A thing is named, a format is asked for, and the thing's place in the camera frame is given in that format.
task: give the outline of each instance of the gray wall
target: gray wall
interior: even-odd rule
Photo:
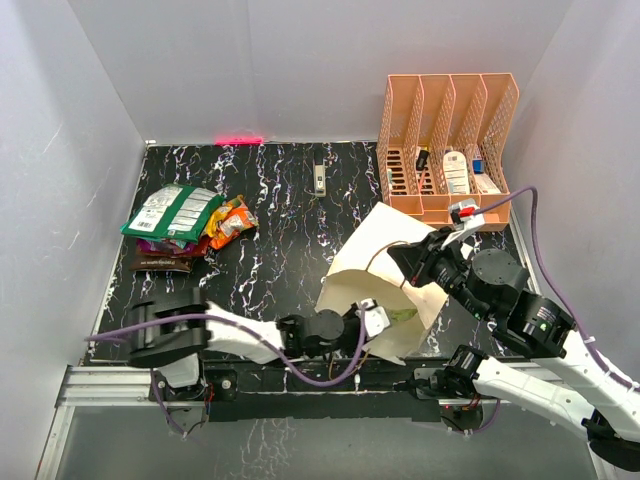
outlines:
[[[574,2],[522,96],[504,159],[512,190],[540,190],[554,279],[600,350],[636,380],[639,45],[637,1]],[[516,202],[527,238],[529,204]]]
[[[390,73],[511,71],[570,0],[70,0],[144,139],[378,137]]]
[[[59,480],[596,478],[584,442],[512,405],[470,439],[404,419],[260,419],[208,423],[199,444],[169,436],[157,408],[76,412]]]
[[[143,142],[68,3],[0,2],[0,477],[32,478],[128,214]]]

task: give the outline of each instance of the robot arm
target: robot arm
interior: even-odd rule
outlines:
[[[473,204],[452,207],[456,231],[442,228],[419,243],[389,247],[389,255],[411,285],[435,282],[478,321],[494,321],[492,335],[497,340],[554,372],[574,391],[514,372],[495,359],[478,359],[481,352],[476,351],[472,360],[467,347],[458,349],[445,378],[463,381],[460,375],[469,374],[468,367],[473,365],[468,385],[477,393],[511,400],[579,435],[584,431],[596,454],[616,466],[639,471],[638,384],[610,362],[610,372],[598,366],[574,319],[553,301],[527,290],[529,272],[509,254],[492,249],[470,261],[462,258],[459,242],[466,237],[467,225],[477,229],[483,220],[482,215],[473,215],[477,209]],[[633,386],[614,381],[612,371]]]

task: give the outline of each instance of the orange basket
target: orange basket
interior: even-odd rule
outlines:
[[[483,207],[508,195],[502,151],[518,96],[510,73],[389,75],[377,146],[384,202],[439,228],[451,225],[453,203],[473,198]],[[429,151],[422,172],[415,165],[418,147]],[[442,168],[447,147],[467,159],[468,195],[448,191]],[[500,193],[478,191],[472,165],[476,148]],[[486,213],[483,230],[503,230],[509,211],[507,202]]]

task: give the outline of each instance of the marble tabletop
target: marble tabletop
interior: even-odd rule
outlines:
[[[313,151],[325,150],[327,196],[313,195]],[[167,146],[149,148],[133,210],[167,183],[197,185],[228,198],[245,196],[257,230],[243,233],[199,259],[190,274],[131,272],[135,241],[125,238],[108,287],[99,331],[125,326],[126,312],[147,295],[200,286],[209,299],[236,314],[264,321],[313,312],[336,252],[381,201],[375,143]],[[476,234],[476,250],[518,252],[507,227]],[[460,344],[501,357],[510,352],[455,301],[447,302],[416,355],[451,356]],[[98,343],[84,364],[118,363],[126,344]]]

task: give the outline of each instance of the pile of snack bags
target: pile of snack bags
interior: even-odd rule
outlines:
[[[120,231],[136,238],[131,270],[190,272],[209,248],[220,250],[257,226],[242,195],[225,202],[210,190],[171,184],[149,196]]]

